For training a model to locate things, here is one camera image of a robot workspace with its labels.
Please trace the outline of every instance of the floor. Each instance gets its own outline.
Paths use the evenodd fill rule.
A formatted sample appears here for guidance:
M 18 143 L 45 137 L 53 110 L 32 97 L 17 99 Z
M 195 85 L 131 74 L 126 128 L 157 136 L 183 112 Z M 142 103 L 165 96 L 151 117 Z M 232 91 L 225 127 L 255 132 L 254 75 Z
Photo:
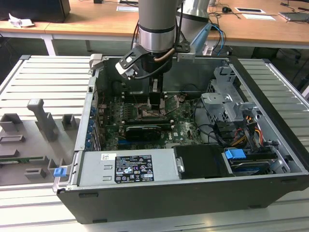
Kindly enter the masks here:
M 21 55 L 47 55 L 43 40 L 11 38 L 3 41 L 0 47 L 0 82 L 7 76 Z M 130 48 L 130 42 L 101 42 L 91 41 L 92 52 L 87 52 L 85 41 L 77 40 L 55 40 L 59 55 L 63 56 L 88 56 L 92 53 L 103 53 L 105 55 L 124 55 Z M 232 51 L 238 58 L 251 58 L 254 48 L 252 47 L 229 47 L 223 51 Z M 295 56 L 301 55 L 298 63 Z M 276 68 L 289 80 L 294 79 L 295 74 L 309 58 L 309 50 L 280 49 L 255 49 L 256 58 L 268 58 Z M 293 84 L 297 86 L 302 78 L 309 73 L 309 62 L 299 72 Z

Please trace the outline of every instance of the blue cable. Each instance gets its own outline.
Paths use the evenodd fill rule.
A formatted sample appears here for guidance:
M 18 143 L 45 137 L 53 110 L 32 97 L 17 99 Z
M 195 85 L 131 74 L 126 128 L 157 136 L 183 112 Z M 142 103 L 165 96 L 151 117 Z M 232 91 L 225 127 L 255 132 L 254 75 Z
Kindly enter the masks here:
M 217 28 L 214 24 L 212 24 L 212 26 L 213 26 L 214 28 L 216 28 L 216 29 L 219 31 L 220 35 L 221 35 L 221 38 L 222 38 L 221 47 L 220 47 L 220 51 L 221 51 L 222 48 L 223 48 L 223 44 L 224 44 L 224 38 L 223 38 L 222 31 L 221 31 L 219 28 Z

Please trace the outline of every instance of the computer case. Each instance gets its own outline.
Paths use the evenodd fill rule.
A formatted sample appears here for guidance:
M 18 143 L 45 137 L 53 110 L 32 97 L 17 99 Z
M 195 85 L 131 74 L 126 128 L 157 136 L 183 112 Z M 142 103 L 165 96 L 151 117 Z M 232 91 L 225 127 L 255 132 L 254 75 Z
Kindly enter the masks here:
M 63 23 L 70 13 L 70 3 L 69 0 L 0 0 L 0 20 L 7 20 L 9 13 L 21 19 Z

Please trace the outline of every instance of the warning label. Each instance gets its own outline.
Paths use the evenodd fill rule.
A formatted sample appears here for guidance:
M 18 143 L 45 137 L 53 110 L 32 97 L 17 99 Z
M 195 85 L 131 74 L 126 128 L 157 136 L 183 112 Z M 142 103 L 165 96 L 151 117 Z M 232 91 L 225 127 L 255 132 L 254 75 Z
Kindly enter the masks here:
M 115 157 L 115 182 L 131 183 L 154 181 L 151 155 Z

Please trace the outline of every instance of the motherboard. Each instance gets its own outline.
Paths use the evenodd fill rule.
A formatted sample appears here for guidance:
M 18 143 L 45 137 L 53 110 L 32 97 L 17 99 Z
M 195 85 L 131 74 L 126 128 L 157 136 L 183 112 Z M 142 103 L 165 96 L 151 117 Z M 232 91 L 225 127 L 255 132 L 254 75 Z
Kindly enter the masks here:
M 136 101 L 125 103 L 121 97 L 107 99 L 99 108 L 102 150 L 172 148 L 175 145 L 202 144 L 193 120 L 196 100 L 182 94 L 167 95 L 158 110 Z M 143 138 L 132 138 L 147 131 Z

